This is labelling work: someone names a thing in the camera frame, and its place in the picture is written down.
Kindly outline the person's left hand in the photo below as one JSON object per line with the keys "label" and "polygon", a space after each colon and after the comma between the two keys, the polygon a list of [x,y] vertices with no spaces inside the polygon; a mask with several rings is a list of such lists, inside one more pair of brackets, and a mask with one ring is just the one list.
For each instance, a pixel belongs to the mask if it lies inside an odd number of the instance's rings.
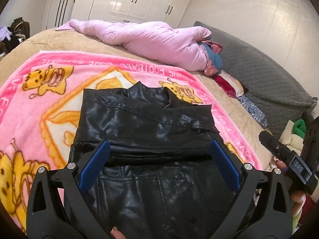
{"label": "person's left hand", "polygon": [[115,239],[126,239],[124,234],[120,232],[116,227],[113,227],[111,230],[111,234],[114,236]]}

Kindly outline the person's right hand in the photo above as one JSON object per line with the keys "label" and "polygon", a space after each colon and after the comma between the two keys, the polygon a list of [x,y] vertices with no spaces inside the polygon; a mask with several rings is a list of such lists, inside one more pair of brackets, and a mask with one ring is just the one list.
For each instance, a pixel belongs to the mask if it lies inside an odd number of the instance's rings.
{"label": "person's right hand", "polygon": [[[286,176],[286,180],[289,178],[286,172],[286,164],[283,161],[277,160],[276,166],[281,170],[284,176]],[[291,213],[292,217],[295,218],[302,211],[302,207],[306,202],[305,192],[302,190],[294,190],[290,193],[290,199],[292,201]]]}

